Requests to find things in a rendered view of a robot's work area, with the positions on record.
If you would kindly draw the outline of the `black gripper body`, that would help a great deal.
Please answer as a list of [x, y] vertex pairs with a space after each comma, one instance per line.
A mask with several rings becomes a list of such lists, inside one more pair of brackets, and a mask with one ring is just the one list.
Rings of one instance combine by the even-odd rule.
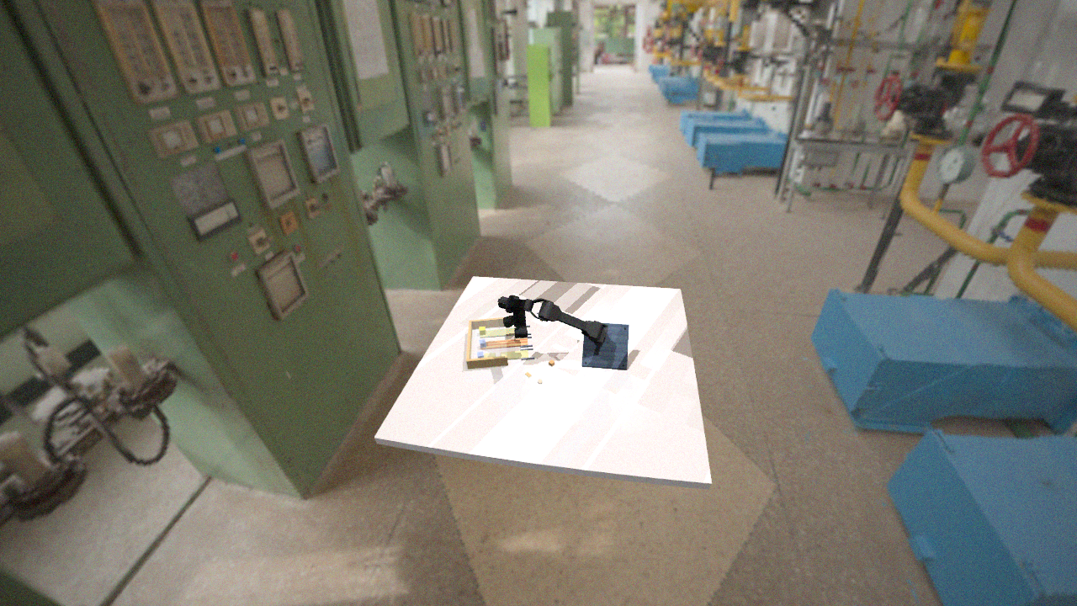
[[526, 313], [523, 315], [521, 315], [521, 316], [517, 316], [517, 315], [514, 314], [514, 319], [516, 319], [516, 321], [517, 321], [517, 327], [514, 330], [515, 332], [515, 338], [527, 338], [528, 337], [528, 329], [526, 328]]

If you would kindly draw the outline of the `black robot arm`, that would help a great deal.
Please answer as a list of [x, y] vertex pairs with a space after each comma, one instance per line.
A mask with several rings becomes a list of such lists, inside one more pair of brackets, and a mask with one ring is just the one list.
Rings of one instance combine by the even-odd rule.
[[[531, 310], [534, 304], [538, 304], [541, 300], [544, 302], [541, 305], [541, 310], [538, 310], [538, 316], [535, 316]], [[509, 295], [509, 298], [504, 298], [504, 296], [502, 296], [496, 302], [499, 302], [500, 308], [507, 308], [505, 310], [507, 313], [514, 313], [517, 316], [521, 316], [526, 313], [526, 311], [528, 311], [528, 313], [531, 313], [540, 321], [559, 321], [571, 327], [577, 327], [577, 329], [581, 329], [582, 335], [587, 335], [589, 340], [595, 343], [605, 343], [607, 341], [609, 325], [603, 325], [602, 322], [598, 321], [581, 321], [581, 318], [562, 313], [560, 307], [555, 306], [553, 300], [544, 300], [542, 298], [536, 300], [522, 300], [519, 299], [518, 296]], [[504, 327], [517, 326], [517, 321], [514, 319], [514, 315], [503, 318], [503, 323]]]

